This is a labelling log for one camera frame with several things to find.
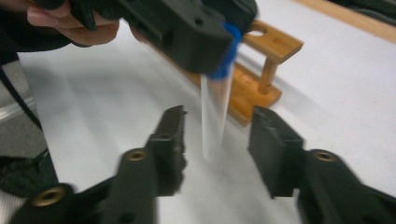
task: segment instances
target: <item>transparent test tube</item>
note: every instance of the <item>transparent test tube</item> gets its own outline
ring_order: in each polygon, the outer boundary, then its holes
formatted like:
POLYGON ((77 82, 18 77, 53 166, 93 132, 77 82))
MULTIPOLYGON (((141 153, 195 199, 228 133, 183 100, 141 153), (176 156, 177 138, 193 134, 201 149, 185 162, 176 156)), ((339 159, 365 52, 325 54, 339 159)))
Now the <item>transparent test tube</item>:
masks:
POLYGON ((225 28, 233 35, 233 43, 219 69, 201 76, 203 152, 207 161, 213 161, 221 149, 233 82, 233 61, 241 39, 236 27, 226 24, 225 28))

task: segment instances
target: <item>white table surface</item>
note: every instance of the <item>white table surface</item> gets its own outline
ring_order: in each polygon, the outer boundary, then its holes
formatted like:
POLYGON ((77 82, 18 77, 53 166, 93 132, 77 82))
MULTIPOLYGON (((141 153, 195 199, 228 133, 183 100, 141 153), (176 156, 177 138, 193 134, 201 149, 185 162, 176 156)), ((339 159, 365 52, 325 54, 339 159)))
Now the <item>white table surface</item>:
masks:
MULTIPOLYGON (((304 41, 281 64, 272 108, 365 184, 396 195, 396 46, 290 0, 257 1, 260 19, 304 41)), ((122 24, 113 42, 20 54, 59 179, 82 191, 114 175, 123 151, 145 145, 162 112, 184 105, 185 181, 161 198, 166 223, 299 223, 294 199, 271 201, 249 157, 249 127, 228 119, 216 167, 202 155, 200 93, 122 24)), ((263 58, 241 48, 259 70, 263 58)))

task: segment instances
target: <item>clear plastic tube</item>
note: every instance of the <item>clear plastic tube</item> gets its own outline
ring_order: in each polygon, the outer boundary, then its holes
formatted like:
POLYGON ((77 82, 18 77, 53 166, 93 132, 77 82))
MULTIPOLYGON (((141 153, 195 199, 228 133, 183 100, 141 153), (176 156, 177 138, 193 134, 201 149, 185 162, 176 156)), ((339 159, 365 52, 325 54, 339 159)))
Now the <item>clear plastic tube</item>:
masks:
POLYGON ((232 68, 229 73, 222 79, 201 76, 203 152, 207 161, 213 161, 221 148, 233 82, 232 68))

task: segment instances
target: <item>hand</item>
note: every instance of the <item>hand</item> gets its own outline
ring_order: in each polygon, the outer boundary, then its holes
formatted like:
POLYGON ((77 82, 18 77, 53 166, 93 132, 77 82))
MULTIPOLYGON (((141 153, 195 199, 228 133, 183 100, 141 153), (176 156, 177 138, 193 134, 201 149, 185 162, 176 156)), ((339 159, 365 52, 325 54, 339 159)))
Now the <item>hand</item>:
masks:
POLYGON ((100 45, 113 40, 119 29, 119 21, 109 21, 94 13, 96 31, 89 31, 70 13, 70 0, 55 9, 39 7, 30 0, 0 0, 0 7, 15 12, 27 12, 27 20, 33 26, 51 27, 81 45, 100 45))

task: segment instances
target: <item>wooden test tube rack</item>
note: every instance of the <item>wooden test tube rack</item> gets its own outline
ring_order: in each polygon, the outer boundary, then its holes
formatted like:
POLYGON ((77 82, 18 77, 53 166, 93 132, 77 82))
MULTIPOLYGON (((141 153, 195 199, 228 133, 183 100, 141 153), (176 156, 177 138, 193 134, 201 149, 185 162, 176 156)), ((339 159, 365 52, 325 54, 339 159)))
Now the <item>wooden test tube rack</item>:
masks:
MULTIPOLYGON (((254 105, 269 107, 279 100, 282 92, 272 85, 276 69, 303 46, 300 40, 262 21, 254 21, 250 31, 262 35, 246 33, 243 42, 265 55, 266 60, 260 76, 240 63, 235 64, 229 113, 243 126, 251 122, 254 105)), ((197 86, 200 85, 199 76, 187 72, 184 74, 197 86)))

